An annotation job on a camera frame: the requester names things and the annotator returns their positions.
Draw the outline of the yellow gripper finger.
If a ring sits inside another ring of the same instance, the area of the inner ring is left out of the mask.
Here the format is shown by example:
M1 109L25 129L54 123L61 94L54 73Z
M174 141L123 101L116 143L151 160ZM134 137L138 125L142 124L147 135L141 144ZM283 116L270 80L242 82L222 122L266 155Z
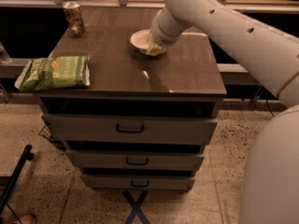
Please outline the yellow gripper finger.
M156 44L153 40L146 41L146 47L141 50L142 53L149 56L157 56L166 51L166 48Z

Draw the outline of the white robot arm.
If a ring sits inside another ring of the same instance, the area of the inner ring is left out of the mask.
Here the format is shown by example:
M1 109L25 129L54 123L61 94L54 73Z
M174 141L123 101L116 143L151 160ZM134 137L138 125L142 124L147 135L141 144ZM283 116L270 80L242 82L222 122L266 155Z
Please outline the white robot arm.
M238 61L287 109L262 129L246 164L239 224L299 224L299 39L219 0L164 0L146 53L195 26Z

